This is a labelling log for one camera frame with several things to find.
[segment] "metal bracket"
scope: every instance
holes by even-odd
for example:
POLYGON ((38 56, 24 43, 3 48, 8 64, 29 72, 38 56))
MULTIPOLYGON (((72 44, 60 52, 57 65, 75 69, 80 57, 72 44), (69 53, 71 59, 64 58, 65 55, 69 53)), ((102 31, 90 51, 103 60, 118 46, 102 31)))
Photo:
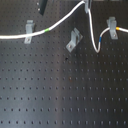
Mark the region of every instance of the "metal bracket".
POLYGON ((72 50, 78 45, 82 38, 83 36, 80 34, 80 32, 74 28, 74 31, 71 32, 71 41, 66 46, 68 51, 72 52, 72 50))
MULTIPOLYGON (((27 20, 26 24, 26 34, 33 33, 35 27, 35 23, 33 23, 33 20, 27 20)), ((24 43, 30 44, 32 40, 32 37, 26 37, 24 43)))
POLYGON ((107 24, 108 24, 108 27, 110 28, 109 32, 110 32, 111 38, 113 40, 117 40, 118 39, 118 36, 116 33, 117 22, 115 20, 115 17, 109 17, 109 19, 107 20, 107 24))
POLYGON ((88 9, 91 9, 92 0, 85 0, 85 12, 88 13, 88 9))

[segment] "bolt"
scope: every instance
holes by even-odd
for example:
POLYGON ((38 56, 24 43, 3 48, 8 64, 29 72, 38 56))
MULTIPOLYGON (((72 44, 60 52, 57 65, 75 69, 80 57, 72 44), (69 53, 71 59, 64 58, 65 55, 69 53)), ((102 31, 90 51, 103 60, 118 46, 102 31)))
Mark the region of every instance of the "bolt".
POLYGON ((114 37, 116 37, 116 34, 114 34, 114 37))
POLYGON ((30 41, 30 39, 28 38, 27 41, 30 41))
POLYGON ((69 48, 72 48, 72 45, 69 45, 69 48))

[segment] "cable clip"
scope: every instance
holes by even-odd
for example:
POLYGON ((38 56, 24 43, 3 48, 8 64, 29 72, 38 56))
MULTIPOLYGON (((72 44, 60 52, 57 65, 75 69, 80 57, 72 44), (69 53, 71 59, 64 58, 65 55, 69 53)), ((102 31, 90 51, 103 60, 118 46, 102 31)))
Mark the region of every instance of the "cable clip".
MULTIPOLYGON (((33 20, 27 20, 26 24, 26 34, 31 34, 34 31, 35 23, 33 23, 33 20)), ((30 44, 32 40, 32 37, 26 37, 24 43, 30 44)))
POLYGON ((107 20, 107 24, 108 24, 108 27, 110 28, 109 32, 110 32, 111 38, 113 40, 117 40, 118 39, 118 36, 116 33, 117 22, 115 17, 109 17, 109 19, 107 20))

